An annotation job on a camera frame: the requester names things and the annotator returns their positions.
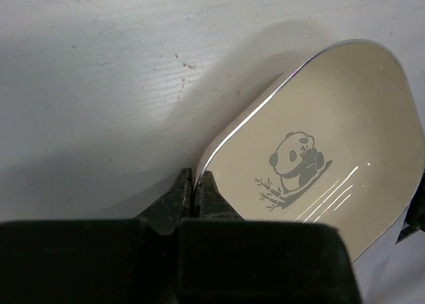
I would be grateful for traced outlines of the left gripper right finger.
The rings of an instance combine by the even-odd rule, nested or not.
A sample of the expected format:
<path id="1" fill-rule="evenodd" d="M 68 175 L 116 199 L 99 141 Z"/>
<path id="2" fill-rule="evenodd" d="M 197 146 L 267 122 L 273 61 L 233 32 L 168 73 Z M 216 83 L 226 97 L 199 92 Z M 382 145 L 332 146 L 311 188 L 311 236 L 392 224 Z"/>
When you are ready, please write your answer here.
<path id="1" fill-rule="evenodd" d="M 338 231 L 326 224 L 248 221 L 206 172 L 199 215 L 178 228 L 180 303 L 360 303 Z"/>

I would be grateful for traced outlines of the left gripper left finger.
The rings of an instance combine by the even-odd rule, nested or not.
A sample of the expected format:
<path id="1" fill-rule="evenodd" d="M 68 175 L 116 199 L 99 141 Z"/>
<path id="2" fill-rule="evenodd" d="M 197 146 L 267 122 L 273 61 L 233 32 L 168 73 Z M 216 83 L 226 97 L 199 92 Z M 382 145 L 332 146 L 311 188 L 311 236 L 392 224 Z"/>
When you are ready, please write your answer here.
<path id="1" fill-rule="evenodd" d="M 175 279 L 191 169 L 133 218 L 1 224 L 2 303 L 154 303 Z"/>

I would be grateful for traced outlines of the cream panda square dish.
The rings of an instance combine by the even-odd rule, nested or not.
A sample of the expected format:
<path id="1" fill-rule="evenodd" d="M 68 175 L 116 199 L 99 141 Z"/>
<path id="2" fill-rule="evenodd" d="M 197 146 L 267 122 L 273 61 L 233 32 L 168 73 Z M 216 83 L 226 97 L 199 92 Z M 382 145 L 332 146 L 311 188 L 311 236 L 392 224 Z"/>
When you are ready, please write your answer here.
<path id="1" fill-rule="evenodd" d="M 395 239 L 424 171 L 404 68 L 371 40 L 333 44 L 281 75 L 206 148 L 195 172 L 246 220 L 328 224 L 353 261 Z"/>

